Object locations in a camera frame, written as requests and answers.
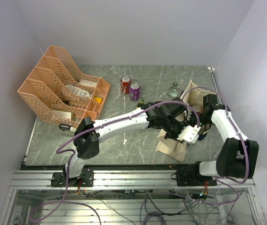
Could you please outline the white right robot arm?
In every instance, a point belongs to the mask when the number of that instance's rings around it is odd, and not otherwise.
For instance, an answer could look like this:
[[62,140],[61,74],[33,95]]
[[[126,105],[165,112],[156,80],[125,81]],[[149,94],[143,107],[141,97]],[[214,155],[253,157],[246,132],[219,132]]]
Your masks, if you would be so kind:
[[229,108],[219,104],[216,95],[208,94],[203,97],[200,121],[218,129],[223,146],[217,160],[199,163],[199,169],[190,174],[191,182],[197,186],[201,185],[207,176],[251,179],[255,171],[259,144],[241,132]]

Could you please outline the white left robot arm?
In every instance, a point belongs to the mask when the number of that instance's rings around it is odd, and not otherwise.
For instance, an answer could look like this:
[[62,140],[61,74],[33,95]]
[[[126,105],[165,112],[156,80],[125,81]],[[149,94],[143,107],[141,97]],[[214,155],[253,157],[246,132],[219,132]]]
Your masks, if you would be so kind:
[[99,144],[121,133],[132,130],[163,129],[167,138],[176,140],[184,129],[184,123],[176,118],[187,110],[187,104],[179,98],[172,101],[148,103],[129,113],[104,120],[83,119],[71,139],[76,150],[65,164],[62,180],[68,186],[78,183],[84,160],[99,154]]

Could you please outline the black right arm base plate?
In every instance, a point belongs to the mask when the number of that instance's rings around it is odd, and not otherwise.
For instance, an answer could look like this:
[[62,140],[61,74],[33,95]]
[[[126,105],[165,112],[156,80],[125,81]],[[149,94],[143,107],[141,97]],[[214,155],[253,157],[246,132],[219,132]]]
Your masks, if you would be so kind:
[[202,176],[194,171],[176,171],[171,175],[178,187],[204,187],[205,185],[216,186],[217,183],[210,176]]

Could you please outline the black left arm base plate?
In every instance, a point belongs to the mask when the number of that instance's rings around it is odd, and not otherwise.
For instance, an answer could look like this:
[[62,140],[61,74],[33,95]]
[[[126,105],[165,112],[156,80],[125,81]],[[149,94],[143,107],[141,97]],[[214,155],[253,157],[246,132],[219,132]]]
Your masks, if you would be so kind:
[[[68,187],[92,187],[94,182],[94,173],[92,170],[83,168],[79,177],[69,178]],[[51,178],[51,187],[65,187],[67,183],[67,174],[65,172],[54,172]]]

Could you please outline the green Perrier glass bottle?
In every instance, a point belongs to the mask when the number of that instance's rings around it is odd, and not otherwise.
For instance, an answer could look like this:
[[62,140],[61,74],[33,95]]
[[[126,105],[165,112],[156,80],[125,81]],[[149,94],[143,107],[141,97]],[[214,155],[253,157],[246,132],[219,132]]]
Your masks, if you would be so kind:
[[145,99],[143,97],[141,97],[139,99],[139,102],[138,102],[138,104],[137,104],[137,106],[135,108],[136,109],[141,108],[144,105],[144,103],[145,103]]

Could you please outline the cream canvas tote bag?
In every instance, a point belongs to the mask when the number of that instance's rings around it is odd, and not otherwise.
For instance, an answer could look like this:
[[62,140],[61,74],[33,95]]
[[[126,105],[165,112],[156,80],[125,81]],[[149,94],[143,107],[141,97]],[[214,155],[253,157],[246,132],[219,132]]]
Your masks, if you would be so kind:
[[[180,94],[180,99],[193,107],[198,114],[202,114],[204,112],[203,98],[208,94],[215,95],[216,93],[205,88],[199,88],[195,83],[190,81],[183,93]],[[179,162],[183,162],[187,152],[188,143],[180,143],[172,139],[165,139],[165,135],[166,132],[160,130],[157,136],[159,143],[156,150]]]

